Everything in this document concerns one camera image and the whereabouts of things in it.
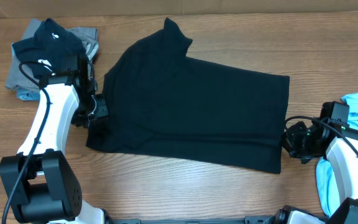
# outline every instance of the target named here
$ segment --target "cable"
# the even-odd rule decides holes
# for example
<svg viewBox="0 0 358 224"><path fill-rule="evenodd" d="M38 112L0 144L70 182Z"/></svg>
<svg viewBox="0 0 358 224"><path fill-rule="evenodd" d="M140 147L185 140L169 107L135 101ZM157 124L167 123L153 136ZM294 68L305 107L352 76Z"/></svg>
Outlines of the cable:
<svg viewBox="0 0 358 224"><path fill-rule="evenodd" d="M36 86L38 86L40 88L40 85L39 83L37 83L37 81L35 81L33 78L31 78L28 74L26 74L25 71L23 71L23 68L22 66L25 65L25 64L37 64L37 65L43 65L43 66L46 66L48 67L49 69L52 69L51 66L49 65L45 65L43 63L40 63L40 62L21 62L19 64L19 70L22 72L22 74L28 78L32 83L34 83ZM17 186L19 185L19 182L21 181L21 179L23 178L24 176L24 173L27 172L27 167L29 166L29 162L30 162L30 159L32 157L32 155L34 154L34 151L35 151L35 148L37 147L38 145L38 142L41 138L41 134L42 134L42 130L44 129L45 127L45 123L47 122L47 118L48 118L48 114L49 114L49 109L50 109L50 98L49 98L49 95L48 95L48 92L44 89L44 88L40 88L43 93L45 94L45 97L47 98L47 108L45 110L45 115L44 115L44 118L41 122L41 126L40 126L40 129L38 130L38 133L37 133L37 136L35 137L34 139L34 143L31 147L31 150L29 152L29 154L27 155L27 159L25 160L23 166L22 166L22 169L20 170L19 172L19 176L17 177L17 180L12 188L12 191L11 191L11 194L9 195L8 197L8 200L6 201L6 204L5 204L5 209L4 209L4 213L2 215L2 224L6 224L6 219L7 219L7 213L9 212L9 207L11 206L11 203L12 203L12 199L14 197L14 194L16 192L16 189L17 189Z"/></svg>
<svg viewBox="0 0 358 224"><path fill-rule="evenodd" d="M331 131L333 131L337 136L339 136L340 138L342 138L347 145L349 145L349 147L353 150L353 152L356 154L357 158L358 158L358 151L357 149L352 145L352 143L346 139L345 136L343 136L343 134L341 134L338 130L336 130L335 128L331 127L329 124L326 124L318 119L315 119L315 118L310 118L308 116L293 116L291 118L288 118L284 121L284 128L286 131L288 131L288 128L287 128L287 123L290 121L290 120L293 120L293 119L308 119L310 121L314 121L316 123L319 123L325 127L327 127L328 129L330 129Z"/></svg>

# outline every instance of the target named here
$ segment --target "black cable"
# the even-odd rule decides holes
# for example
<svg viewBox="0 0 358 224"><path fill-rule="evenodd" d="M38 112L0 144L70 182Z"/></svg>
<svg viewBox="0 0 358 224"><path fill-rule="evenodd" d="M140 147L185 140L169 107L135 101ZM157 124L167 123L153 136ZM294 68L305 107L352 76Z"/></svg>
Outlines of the black cable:
<svg viewBox="0 0 358 224"><path fill-rule="evenodd" d="M21 62L19 64L19 70L22 72L22 74L28 78L32 83L34 83L36 86L40 87L39 83L37 83L37 81L35 81L33 78L31 78L28 74L26 74L25 71L23 71L23 68L22 66L25 65L25 64L37 64L37 65L43 65L43 66L46 66L48 67L49 69L52 69L51 66L49 65L45 65L43 63L40 63L40 62ZM22 169L20 170L19 172L19 176L17 177L17 180L12 188L12 191L11 191L11 194L8 196L8 200L6 201L6 204L5 204L5 209L4 209L4 213L2 215L2 224L6 224L6 219L7 219L7 213L9 212L9 207L11 206L11 203L12 203L12 199L14 197L14 194L16 192L16 189L17 189L17 186L19 185L19 182L21 181L21 179L23 178L24 176L24 173L27 172L27 167L29 166L29 162L30 162L30 159L32 157L32 155L34 154L34 151L35 151L35 148L37 147L39 141L40 141L40 138L41 138L41 134L42 134L42 130L44 129L45 127L45 123L47 122L47 118L48 118L48 114L49 114L49 109L50 109L50 98L49 98L49 95L48 95L48 92L44 89L44 88L41 88L41 90L43 91L43 93L45 94L45 97L47 98L47 108L45 110L45 115L44 115L44 118L42 120L42 123L41 123L41 126L40 126L40 129L38 130L38 133L37 133L37 136L35 137L34 139L34 143L31 147L31 150L29 152L29 154L27 155L27 159L25 160L23 166L22 166Z"/></svg>
<svg viewBox="0 0 358 224"><path fill-rule="evenodd" d="M335 128L331 127L329 124L326 124L326 123L324 123L324 122L322 122L322 121L320 121L320 120L318 120L318 119L316 119L316 118L310 118L310 117L308 117L308 116L293 116L293 117L291 117L291 118L286 119L285 122L284 122L284 128L285 128L286 131L288 131L287 123L288 123L290 120L293 120L293 119L308 119L308 120L310 120L310 121L314 121L314 122L316 122L316 123L319 123L319 124L321 124L321 125L327 127L328 129L330 129L331 131L333 131L337 136L339 136L340 138L342 138L342 139L346 142L346 144L349 145L349 147L353 150L353 152L356 154L356 156L357 156L357 158L358 158L358 151L357 151L357 149L352 145L352 143L351 143L349 140L347 140L346 137L343 136L343 134L341 134L341 133L340 133L338 130L336 130Z"/></svg>

